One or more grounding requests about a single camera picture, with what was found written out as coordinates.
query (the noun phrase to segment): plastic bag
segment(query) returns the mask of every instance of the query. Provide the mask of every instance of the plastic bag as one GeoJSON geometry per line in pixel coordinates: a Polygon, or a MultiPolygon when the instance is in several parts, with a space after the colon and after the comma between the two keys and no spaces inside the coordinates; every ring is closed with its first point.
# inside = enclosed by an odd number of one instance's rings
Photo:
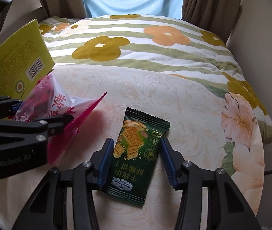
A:
{"type": "Polygon", "coordinates": [[[70,97],[50,73],[38,82],[23,101],[14,120],[31,122],[38,117],[71,114],[74,120],[65,127],[62,134],[51,137],[48,143],[48,162],[59,164],[73,137],[79,132],[79,127],[105,95],[100,98],[70,97]]]}

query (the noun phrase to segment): pink flower pattern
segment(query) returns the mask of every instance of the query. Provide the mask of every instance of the pink flower pattern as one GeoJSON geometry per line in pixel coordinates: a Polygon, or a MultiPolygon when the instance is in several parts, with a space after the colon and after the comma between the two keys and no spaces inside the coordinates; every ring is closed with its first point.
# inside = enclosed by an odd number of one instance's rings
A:
{"type": "Polygon", "coordinates": [[[256,125],[255,114],[248,101],[239,94],[225,95],[225,109],[221,113],[221,127],[226,138],[250,149],[252,129],[256,125]]]}
{"type": "Polygon", "coordinates": [[[232,179],[244,195],[256,215],[260,205],[264,184],[264,150],[259,136],[259,127],[254,127],[251,148],[236,144],[233,149],[233,167],[236,172],[232,179]]]}

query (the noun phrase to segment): bed sheet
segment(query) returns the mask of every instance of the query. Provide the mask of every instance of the bed sheet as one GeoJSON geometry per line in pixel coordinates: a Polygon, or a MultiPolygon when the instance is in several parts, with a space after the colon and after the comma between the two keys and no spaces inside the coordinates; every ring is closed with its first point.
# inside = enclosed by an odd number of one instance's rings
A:
{"type": "Polygon", "coordinates": [[[151,15],[52,17],[40,23],[40,31],[56,65],[132,67],[197,81],[222,98],[241,94],[256,115],[264,144],[272,142],[266,108],[222,39],[211,32],[151,15]]]}
{"type": "MultiPolygon", "coordinates": [[[[73,140],[61,170],[88,160],[107,137],[117,139],[129,106],[170,121],[167,137],[173,148],[200,168],[223,167],[257,213],[264,180],[262,139],[272,141],[272,122],[219,37],[149,15],[52,17],[40,31],[56,63],[53,73],[70,96],[108,93],[73,140]]],[[[0,181],[0,219],[8,229],[50,167],[0,181]]],[[[107,230],[174,229],[180,197],[160,159],[142,209],[94,193],[100,228],[107,230]]],[[[201,229],[206,210],[203,190],[201,229]]],[[[67,212],[72,227],[70,200],[67,212]]]]}
{"type": "MultiPolygon", "coordinates": [[[[235,94],[227,100],[215,96],[202,84],[173,75],[126,67],[61,65],[53,73],[69,95],[107,95],[89,115],[72,141],[60,170],[76,167],[100,149],[107,137],[117,139],[127,106],[171,122],[167,135],[175,150],[200,168],[223,167],[235,181],[253,212],[261,199],[264,153],[261,133],[247,101],[235,94]],[[247,120],[243,129],[224,130],[236,116],[247,120]],[[227,131],[232,139],[227,138],[227,131]]],[[[46,165],[0,180],[0,219],[11,229],[25,202],[51,168],[46,165]]],[[[201,229],[206,229],[207,191],[203,190],[201,229]]],[[[68,223],[73,229],[71,191],[68,191],[68,223]]],[[[181,191],[169,185],[160,158],[142,209],[113,197],[94,192],[95,209],[101,229],[174,229],[181,191]]]]}

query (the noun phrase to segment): biscuit image on package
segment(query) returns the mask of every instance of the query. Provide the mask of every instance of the biscuit image on package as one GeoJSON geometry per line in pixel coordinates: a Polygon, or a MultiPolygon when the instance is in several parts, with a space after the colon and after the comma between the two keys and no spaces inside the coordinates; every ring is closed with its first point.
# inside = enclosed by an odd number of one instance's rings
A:
{"type": "Polygon", "coordinates": [[[117,143],[115,146],[115,149],[113,150],[113,156],[115,158],[119,158],[123,152],[124,152],[124,148],[121,146],[121,144],[117,143]]]}
{"type": "Polygon", "coordinates": [[[129,146],[137,145],[138,148],[144,146],[143,141],[138,137],[136,130],[134,128],[128,128],[123,131],[122,135],[125,137],[126,141],[129,143],[129,146]]]}
{"type": "Polygon", "coordinates": [[[144,131],[146,128],[143,123],[127,120],[126,123],[123,125],[123,128],[128,129],[130,127],[133,127],[136,131],[144,131]]]}
{"type": "Polygon", "coordinates": [[[127,160],[130,160],[136,157],[138,157],[138,146],[137,145],[130,146],[127,149],[127,160]]]}

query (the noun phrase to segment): yellow book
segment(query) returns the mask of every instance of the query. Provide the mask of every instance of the yellow book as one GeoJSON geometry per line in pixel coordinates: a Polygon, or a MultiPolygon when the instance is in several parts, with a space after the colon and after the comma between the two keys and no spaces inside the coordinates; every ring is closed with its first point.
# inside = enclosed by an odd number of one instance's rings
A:
{"type": "Polygon", "coordinates": [[[34,19],[0,45],[0,96],[25,99],[53,66],[34,19]]]}

